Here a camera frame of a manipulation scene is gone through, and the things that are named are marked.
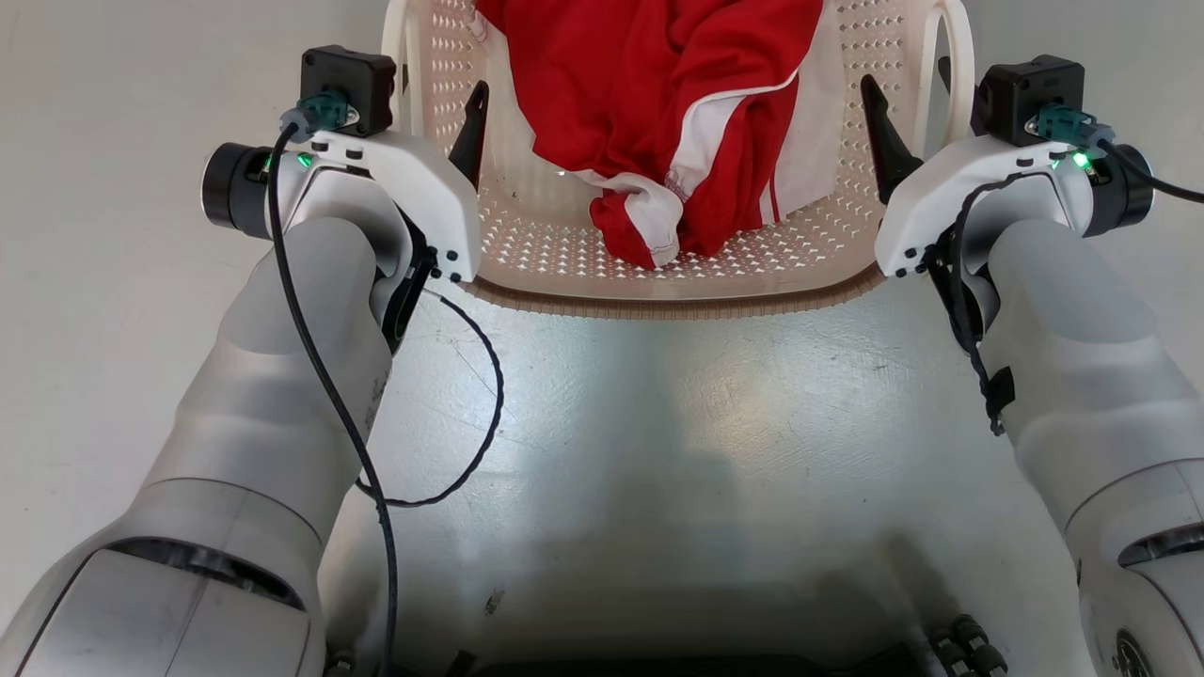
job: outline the clothing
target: clothing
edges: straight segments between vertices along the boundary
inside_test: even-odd
[[[590,214],[612,254],[714,255],[834,189],[844,78],[824,0],[477,10],[506,35],[535,153],[603,189]]]

